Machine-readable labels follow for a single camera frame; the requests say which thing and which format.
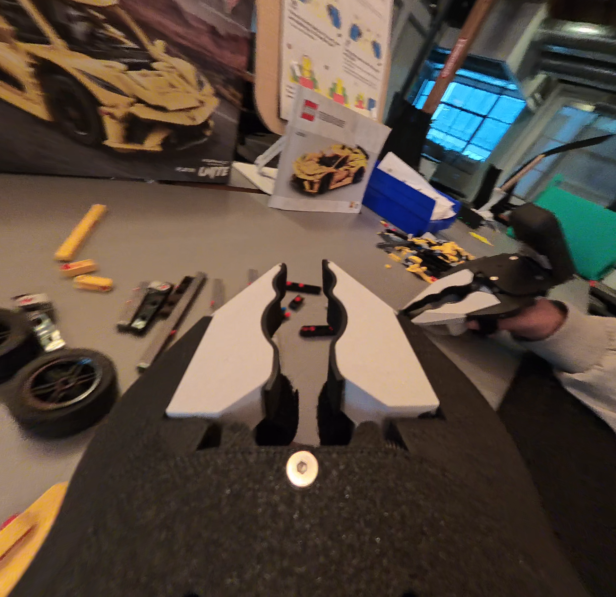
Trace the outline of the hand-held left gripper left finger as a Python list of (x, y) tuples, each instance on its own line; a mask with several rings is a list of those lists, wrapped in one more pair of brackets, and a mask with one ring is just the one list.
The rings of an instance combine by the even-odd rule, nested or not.
[(288, 444), (288, 379), (274, 339), (286, 290), (287, 266), (276, 264), (214, 313), (168, 418), (242, 423), (262, 446)]

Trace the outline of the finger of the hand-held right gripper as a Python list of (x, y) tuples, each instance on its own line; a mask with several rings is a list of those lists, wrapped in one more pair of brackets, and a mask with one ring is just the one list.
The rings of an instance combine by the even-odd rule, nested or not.
[(457, 302), (473, 293), (475, 274), (464, 269), (445, 276), (430, 284), (424, 291), (413, 298), (398, 311), (404, 316), (417, 316), (428, 308), (436, 308), (446, 302)]
[(475, 312), (499, 306), (497, 296), (486, 291), (475, 291), (457, 302), (446, 302), (436, 308), (428, 308), (412, 317), (412, 323), (423, 328), (444, 328), (452, 336), (459, 336), (467, 330), (466, 320)]

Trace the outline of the pile of toy bricks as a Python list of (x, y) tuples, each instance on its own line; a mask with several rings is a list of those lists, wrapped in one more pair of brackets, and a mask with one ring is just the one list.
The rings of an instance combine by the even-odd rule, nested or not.
[(380, 221), (381, 241), (376, 247), (387, 257), (427, 283), (433, 283), (445, 272), (475, 260), (475, 257), (454, 241), (435, 239), (424, 234), (415, 237), (396, 228), (387, 221)]

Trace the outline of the black toy wheel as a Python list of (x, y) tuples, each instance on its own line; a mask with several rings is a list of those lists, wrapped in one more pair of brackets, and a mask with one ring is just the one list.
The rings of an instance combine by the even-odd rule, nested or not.
[(119, 399), (115, 364), (90, 349), (60, 349), (27, 364), (9, 382), (6, 406), (25, 431), (63, 439), (96, 425)]
[(1, 309), (1, 384), (42, 354), (42, 346), (26, 315)]

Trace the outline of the person's right forearm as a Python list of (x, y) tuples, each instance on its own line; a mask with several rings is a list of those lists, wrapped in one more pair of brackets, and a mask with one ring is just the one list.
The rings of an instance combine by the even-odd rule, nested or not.
[(546, 339), (520, 343), (547, 361), (561, 385), (615, 431), (615, 318), (554, 305), (566, 312), (562, 326)]

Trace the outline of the wooden desk lamp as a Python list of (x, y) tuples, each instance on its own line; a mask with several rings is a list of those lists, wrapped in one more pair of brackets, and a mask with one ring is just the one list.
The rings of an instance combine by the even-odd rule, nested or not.
[(483, 213), (492, 212), (494, 206), (497, 206), (505, 197), (509, 196), (513, 191), (514, 187), (517, 183), (524, 177), (527, 173), (535, 168), (539, 163), (550, 156), (554, 156), (557, 154), (567, 153), (570, 151), (588, 148), (591, 146), (596, 146), (606, 142), (609, 139), (615, 137), (615, 134), (606, 134), (598, 137), (592, 137), (589, 139), (582, 139), (579, 141), (569, 142), (561, 146), (557, 146), (550, 150), (544, 151), (540, 154), (537, 154), (533, 157), (529, 162), (524, 164), (520, 169), (516, 170), (512, 175), (510, 175), (505, 182), (499, 187), (494, 188), (492, 195), (490, 196), (489, 201), (482, 206), (478, 211)]

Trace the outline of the grey desk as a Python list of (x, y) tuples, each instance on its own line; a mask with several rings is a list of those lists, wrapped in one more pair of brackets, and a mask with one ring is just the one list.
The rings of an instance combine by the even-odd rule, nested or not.
[[(208, 282), (186, 315), (185, 334), (210, 314), (212, 287), (221, 279), (225, 298), (242, 290), (248, 270), (263, 275), (284, 262), (291, 281), (321, 285), (329, 259), (398, 310), (425, 285), (376, 248), (380, 219), (360, 214), (300, 213), (271, 209), (266, 195), (235, 190), (79, 178), (1, 175), (1, 307), (24, 293), (46, 293), (60, 334), (70, 347), (95, 349), (116, 366), (120, 390), (137, 378), (143, 338), (116, 329), (124, 302), (140, 282), (177, 282), (202, 271)], [(53, 255), (93, 204), (107, 212), (81, 256), (113, 280), (108, 294), (81, 291), (62, 278)], [(277, 340), (283, 372), (299, 391), (295, 442), (316, 445), (317, 396), (327, 374), (327, 342), (302, 339), (302, 324), (325, 321), (327, 300), (308, 297)], [(520, 351), (497, 341), (431, 338), (493, 408), (498, 408), (519, 364)], [(1, 523), (28, 508), (49, 487), (69, 480), (94, 428), (65, 440), (26, 434), (1, 404)]]

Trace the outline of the person's right hand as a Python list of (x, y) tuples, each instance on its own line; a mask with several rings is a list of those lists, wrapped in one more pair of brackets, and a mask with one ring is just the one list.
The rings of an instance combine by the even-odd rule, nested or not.
[(532, 306), (515, 316), (497, 320), (496, 331), (504, 331), (525, 341), (548, 339), (566, 323), (568, 309), (564, 303), (548, 298), (538, 298)]

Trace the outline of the gridded glass window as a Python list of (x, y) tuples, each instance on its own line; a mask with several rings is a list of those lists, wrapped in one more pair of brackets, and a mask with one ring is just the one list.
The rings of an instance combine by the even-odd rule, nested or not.
[(515, 83), (458, 71), (436, 108), (423, 156), (438, 162), (484, 162), (527, 107)]

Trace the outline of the white booklet yellow car picture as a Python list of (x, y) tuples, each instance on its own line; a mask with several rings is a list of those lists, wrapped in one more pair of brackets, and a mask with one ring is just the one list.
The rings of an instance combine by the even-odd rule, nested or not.
[(269, 208), (359, 214), (390, 128), (298, 87)]

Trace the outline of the grey white small brick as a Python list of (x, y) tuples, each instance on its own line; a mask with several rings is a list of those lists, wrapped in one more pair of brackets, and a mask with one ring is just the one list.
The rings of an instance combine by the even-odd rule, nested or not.
[(19, 294), (11, 300), (27, 316), (45, 353), (66, 348), (66, 342), (56, 326), (54, 304), (47, 293)]

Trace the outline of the long yellow toy beam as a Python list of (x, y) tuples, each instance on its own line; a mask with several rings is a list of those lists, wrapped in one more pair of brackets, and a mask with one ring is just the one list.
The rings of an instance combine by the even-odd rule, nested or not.
[(107, 206), (103, 204), (92, 205), (55, 252), (54, 260), (57, 262), (73, 261), (75, 255), (81, 249), (94, 230), (96, 224), (103, 218), (106, 212)]

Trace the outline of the yellow curved panel pieces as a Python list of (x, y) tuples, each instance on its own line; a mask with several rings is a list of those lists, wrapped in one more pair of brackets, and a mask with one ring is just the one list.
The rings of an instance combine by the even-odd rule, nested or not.
[(68, 482), (51, 486), (1, 526), (1, 596), (8, 596), (33, 561), (53, 526)]

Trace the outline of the dark toy car box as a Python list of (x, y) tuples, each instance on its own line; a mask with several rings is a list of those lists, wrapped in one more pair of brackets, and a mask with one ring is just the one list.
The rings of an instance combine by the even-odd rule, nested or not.
[(256, 0), (1, 0), (1, 172), (227, 184)]

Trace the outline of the wooden post red sign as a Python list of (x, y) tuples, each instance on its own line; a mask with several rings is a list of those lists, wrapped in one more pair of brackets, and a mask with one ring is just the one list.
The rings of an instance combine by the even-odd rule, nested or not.
[(452, 47), (449, 57), (441, 69), (441, 73), (435, 81), (434, 87), (424, 102), (422, 111), (428, 116), (433, 116), (448, 86), (454, 79), (456, 72), (464, 63), (477, 35), (480, 33), (490, 10), (497, 0), (476, 0), (467, 16), (464, 25), (458, 35), (455, 45)]

